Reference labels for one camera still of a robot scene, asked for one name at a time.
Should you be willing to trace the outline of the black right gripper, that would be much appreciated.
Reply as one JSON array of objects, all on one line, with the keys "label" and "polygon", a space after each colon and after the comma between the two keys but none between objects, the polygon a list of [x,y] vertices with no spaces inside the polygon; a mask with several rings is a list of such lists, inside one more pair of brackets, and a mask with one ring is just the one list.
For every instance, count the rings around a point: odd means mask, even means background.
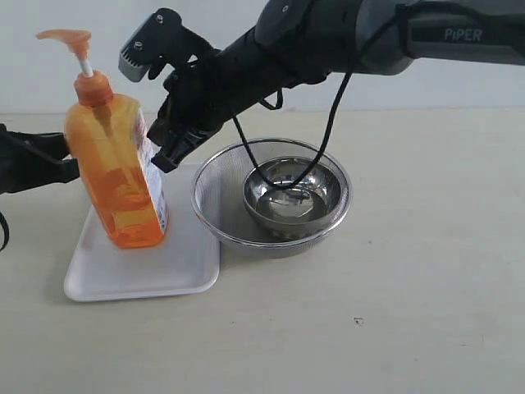
[{"label": "black right gripper", "polygon": [[161,146],[152,164],[168,173],[238,116],[238,58],[205,57],[173,68],[163,87],[167,96],[147,137]]}]

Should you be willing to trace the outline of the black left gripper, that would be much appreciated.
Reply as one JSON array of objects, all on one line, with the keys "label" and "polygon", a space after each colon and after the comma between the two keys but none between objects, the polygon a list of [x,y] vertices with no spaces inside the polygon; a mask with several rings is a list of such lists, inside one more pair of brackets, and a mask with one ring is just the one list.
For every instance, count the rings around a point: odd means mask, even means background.
[{"label": "black left gripper", "polygon": [[[25,168],[25,148],[56,159],[39,158]],[[76,159],[63,160],[70,155],[61,132],[10,132],[1,124],[1,193],[17,193],[55,183],[66,184],[80,177]]]}]

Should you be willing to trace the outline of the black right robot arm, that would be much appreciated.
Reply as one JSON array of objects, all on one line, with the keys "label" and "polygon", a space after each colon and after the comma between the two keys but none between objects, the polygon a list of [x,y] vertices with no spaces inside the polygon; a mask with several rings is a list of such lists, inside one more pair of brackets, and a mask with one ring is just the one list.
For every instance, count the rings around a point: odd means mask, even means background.
[{"label": "black right robot arm", "polygon": [[142,25],[135,54],[150,79],[172,66],[148,137],[164,172],[226,121],[271,94],[330,74],[394,76],[419,58],[521,65],[521,1],[270,1],[256,24],[214,48],[160,8]]}]

